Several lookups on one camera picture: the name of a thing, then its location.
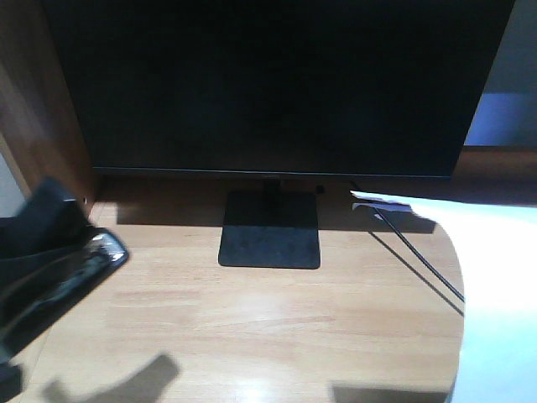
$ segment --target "wooden desk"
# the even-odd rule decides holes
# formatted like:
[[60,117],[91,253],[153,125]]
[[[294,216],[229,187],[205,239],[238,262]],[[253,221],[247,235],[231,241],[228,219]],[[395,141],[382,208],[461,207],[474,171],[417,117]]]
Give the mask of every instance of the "wooden desk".
[[[310,271],[218,265],[226,194],[253,184],[105,183],[91,219],[132,259],[21,354],[22,402],[348,403],[363,388],[447,391],[463,320],[418,275],[455,298],[392,233],[357,230],[374,218],[351,212],[347,184],[325,185],[322,266]],[[409,238],[461,288],[441,228]]]

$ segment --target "black monitor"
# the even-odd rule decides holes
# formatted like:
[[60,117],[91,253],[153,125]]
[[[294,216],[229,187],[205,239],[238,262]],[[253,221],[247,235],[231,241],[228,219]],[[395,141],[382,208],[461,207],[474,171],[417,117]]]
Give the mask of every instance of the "black monitor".
[[97,172],[278,179],[449,176],[514,0],[43,4]]

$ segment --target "paper sheet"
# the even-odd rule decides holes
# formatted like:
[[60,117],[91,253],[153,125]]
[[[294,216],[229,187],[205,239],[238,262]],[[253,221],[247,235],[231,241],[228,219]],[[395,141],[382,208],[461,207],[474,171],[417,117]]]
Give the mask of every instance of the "paper sheet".
[[537,209],[352,194],[409,207],[453,242],[466,305],[451,403],[537,402]]

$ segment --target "monitor stand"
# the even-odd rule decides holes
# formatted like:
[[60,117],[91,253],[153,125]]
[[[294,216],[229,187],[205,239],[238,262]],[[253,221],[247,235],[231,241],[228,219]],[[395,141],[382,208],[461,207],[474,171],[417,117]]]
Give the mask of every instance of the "monitor stand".
[[319,268],[315,194],[282,192],[279,181],[265,181],[263,191],[230,192],[218,263],[280,269]]

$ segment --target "wall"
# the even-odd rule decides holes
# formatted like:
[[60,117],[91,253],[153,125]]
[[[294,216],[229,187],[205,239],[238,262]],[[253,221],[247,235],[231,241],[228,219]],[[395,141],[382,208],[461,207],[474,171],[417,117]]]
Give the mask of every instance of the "wall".
[[0,217],[11,217],[23,204],[23,193],[0,154]]
[[537,1],[518,0],[467,145],[537,147]]

